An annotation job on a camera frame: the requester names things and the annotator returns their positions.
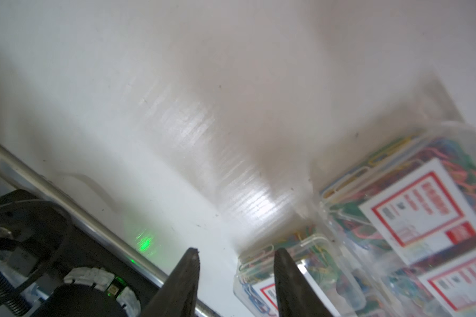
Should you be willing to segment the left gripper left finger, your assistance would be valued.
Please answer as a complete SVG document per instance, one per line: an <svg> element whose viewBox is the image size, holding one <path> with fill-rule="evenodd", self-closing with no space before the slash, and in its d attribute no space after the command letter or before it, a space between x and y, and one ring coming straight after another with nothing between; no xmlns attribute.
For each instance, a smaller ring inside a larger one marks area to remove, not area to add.
<svg viewBox="0 0 476 317"><path fill-rule="evenodd" d="M199 277L198 250L189 248L140 316L195 316Z"/></svg>

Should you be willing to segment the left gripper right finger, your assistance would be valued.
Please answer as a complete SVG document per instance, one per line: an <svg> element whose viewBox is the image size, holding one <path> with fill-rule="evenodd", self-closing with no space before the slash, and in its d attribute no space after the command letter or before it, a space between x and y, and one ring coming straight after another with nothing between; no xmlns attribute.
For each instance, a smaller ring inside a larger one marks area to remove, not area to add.
<svg viewBox="0 0 476 317"><path fill-rule="evenodd" d="M274 281L279 316L332 316L285 248L274 255Z"/></svg>

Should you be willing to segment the paper clip box eighteenth removed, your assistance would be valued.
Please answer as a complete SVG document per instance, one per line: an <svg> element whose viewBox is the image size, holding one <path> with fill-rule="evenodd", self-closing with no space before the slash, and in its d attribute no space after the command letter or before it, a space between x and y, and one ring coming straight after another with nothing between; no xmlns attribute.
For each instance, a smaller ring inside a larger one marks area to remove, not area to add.
<svg viewBox="0 0 476 317"><path fill-rule="evenodd" d="M330 240L319 233L302 231L240 257L234 295L254 316L278 316L274 254L280 248L292 256L334 316L356 316L366 306L364 292Z"/></svg>

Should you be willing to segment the paper clip box sixteenth removed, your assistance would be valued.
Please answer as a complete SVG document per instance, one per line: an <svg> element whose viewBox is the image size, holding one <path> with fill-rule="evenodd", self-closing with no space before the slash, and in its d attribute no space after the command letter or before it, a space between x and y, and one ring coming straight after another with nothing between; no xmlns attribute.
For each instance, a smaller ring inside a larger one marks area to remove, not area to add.
<svg viewBox="0 0 476 317"><path fill-rule="evenodd" d="M382 277L407 316L476 316L476 247L440 265L411 265Z"/></svg>

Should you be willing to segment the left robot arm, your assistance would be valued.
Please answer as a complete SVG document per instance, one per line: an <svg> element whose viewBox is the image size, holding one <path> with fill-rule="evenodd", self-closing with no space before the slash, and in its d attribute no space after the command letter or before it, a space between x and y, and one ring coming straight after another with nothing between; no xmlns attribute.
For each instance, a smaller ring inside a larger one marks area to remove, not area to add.
<svg viewBox="0 0 476 317"><path fill-rule="evenodd" d="M0 307L15 316L194 316L199 277L195 248L157 286L57 203L0 197Z"/></svg>

